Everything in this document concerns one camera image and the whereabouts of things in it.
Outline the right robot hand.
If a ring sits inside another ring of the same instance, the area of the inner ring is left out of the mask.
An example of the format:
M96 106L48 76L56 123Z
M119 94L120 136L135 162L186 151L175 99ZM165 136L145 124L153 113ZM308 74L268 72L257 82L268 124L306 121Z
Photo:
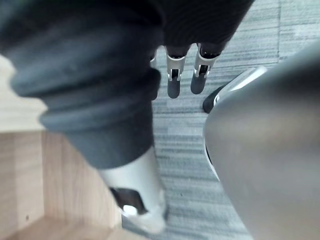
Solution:
M156 160L152 102L167 56L168 95L180 93L188 50L199 46L191 89L252 6L250 0L3 0L0 53L15 94L41 100L41 124L64 135L97 170L130 222L158 234L167 203Z

